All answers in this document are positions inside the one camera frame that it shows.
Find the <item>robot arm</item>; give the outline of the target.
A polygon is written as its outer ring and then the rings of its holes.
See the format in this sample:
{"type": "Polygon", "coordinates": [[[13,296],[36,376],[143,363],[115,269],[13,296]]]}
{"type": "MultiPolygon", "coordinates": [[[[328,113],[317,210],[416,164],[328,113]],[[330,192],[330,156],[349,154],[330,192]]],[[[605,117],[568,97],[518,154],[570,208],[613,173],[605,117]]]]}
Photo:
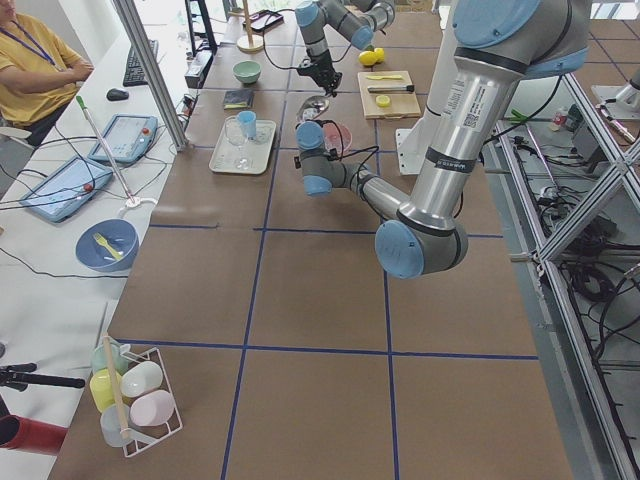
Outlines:
{"type": "Polygon", "coordinates": [[[347,188],[382,217],[375,236],[380,265],[397,278],[416,278],[458,265],[468,240],[453,211],[484,142],[519,82],[579,69],[587,56],[587,1],[456,1],[440,53],[455,74],[427,140],[410,194],[365,167],[334,160],[319,123],[295,131],[305,191],[347,188]]]}
{"type": "Polygon", "coordinates": [[[351,46],[364,51],[372,45],[374,32],[395,20],[395,1],[351,1],[351,4],[361,12],[360,16],[337,0],[301,1],[294,9],[306,49],[296,71],[301,77],[310,78],[326,96],[336,95],[342,74],[334,69],[325,27],[331,27],[351,46]]]}

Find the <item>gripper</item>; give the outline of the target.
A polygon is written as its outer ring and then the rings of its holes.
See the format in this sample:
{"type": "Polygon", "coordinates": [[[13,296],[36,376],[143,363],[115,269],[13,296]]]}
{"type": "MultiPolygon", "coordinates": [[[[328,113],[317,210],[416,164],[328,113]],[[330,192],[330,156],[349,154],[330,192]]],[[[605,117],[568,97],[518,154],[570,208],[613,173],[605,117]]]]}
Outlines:
{"type": "Polygon", "coordinates": [[[310,78],[317,86],[327,86],[327,96],[337,96],[342,74],[334,69],[329,50],[320,54],[307,52],[307,56],[296,67],[296,72],[301,77],[310,78]]]}

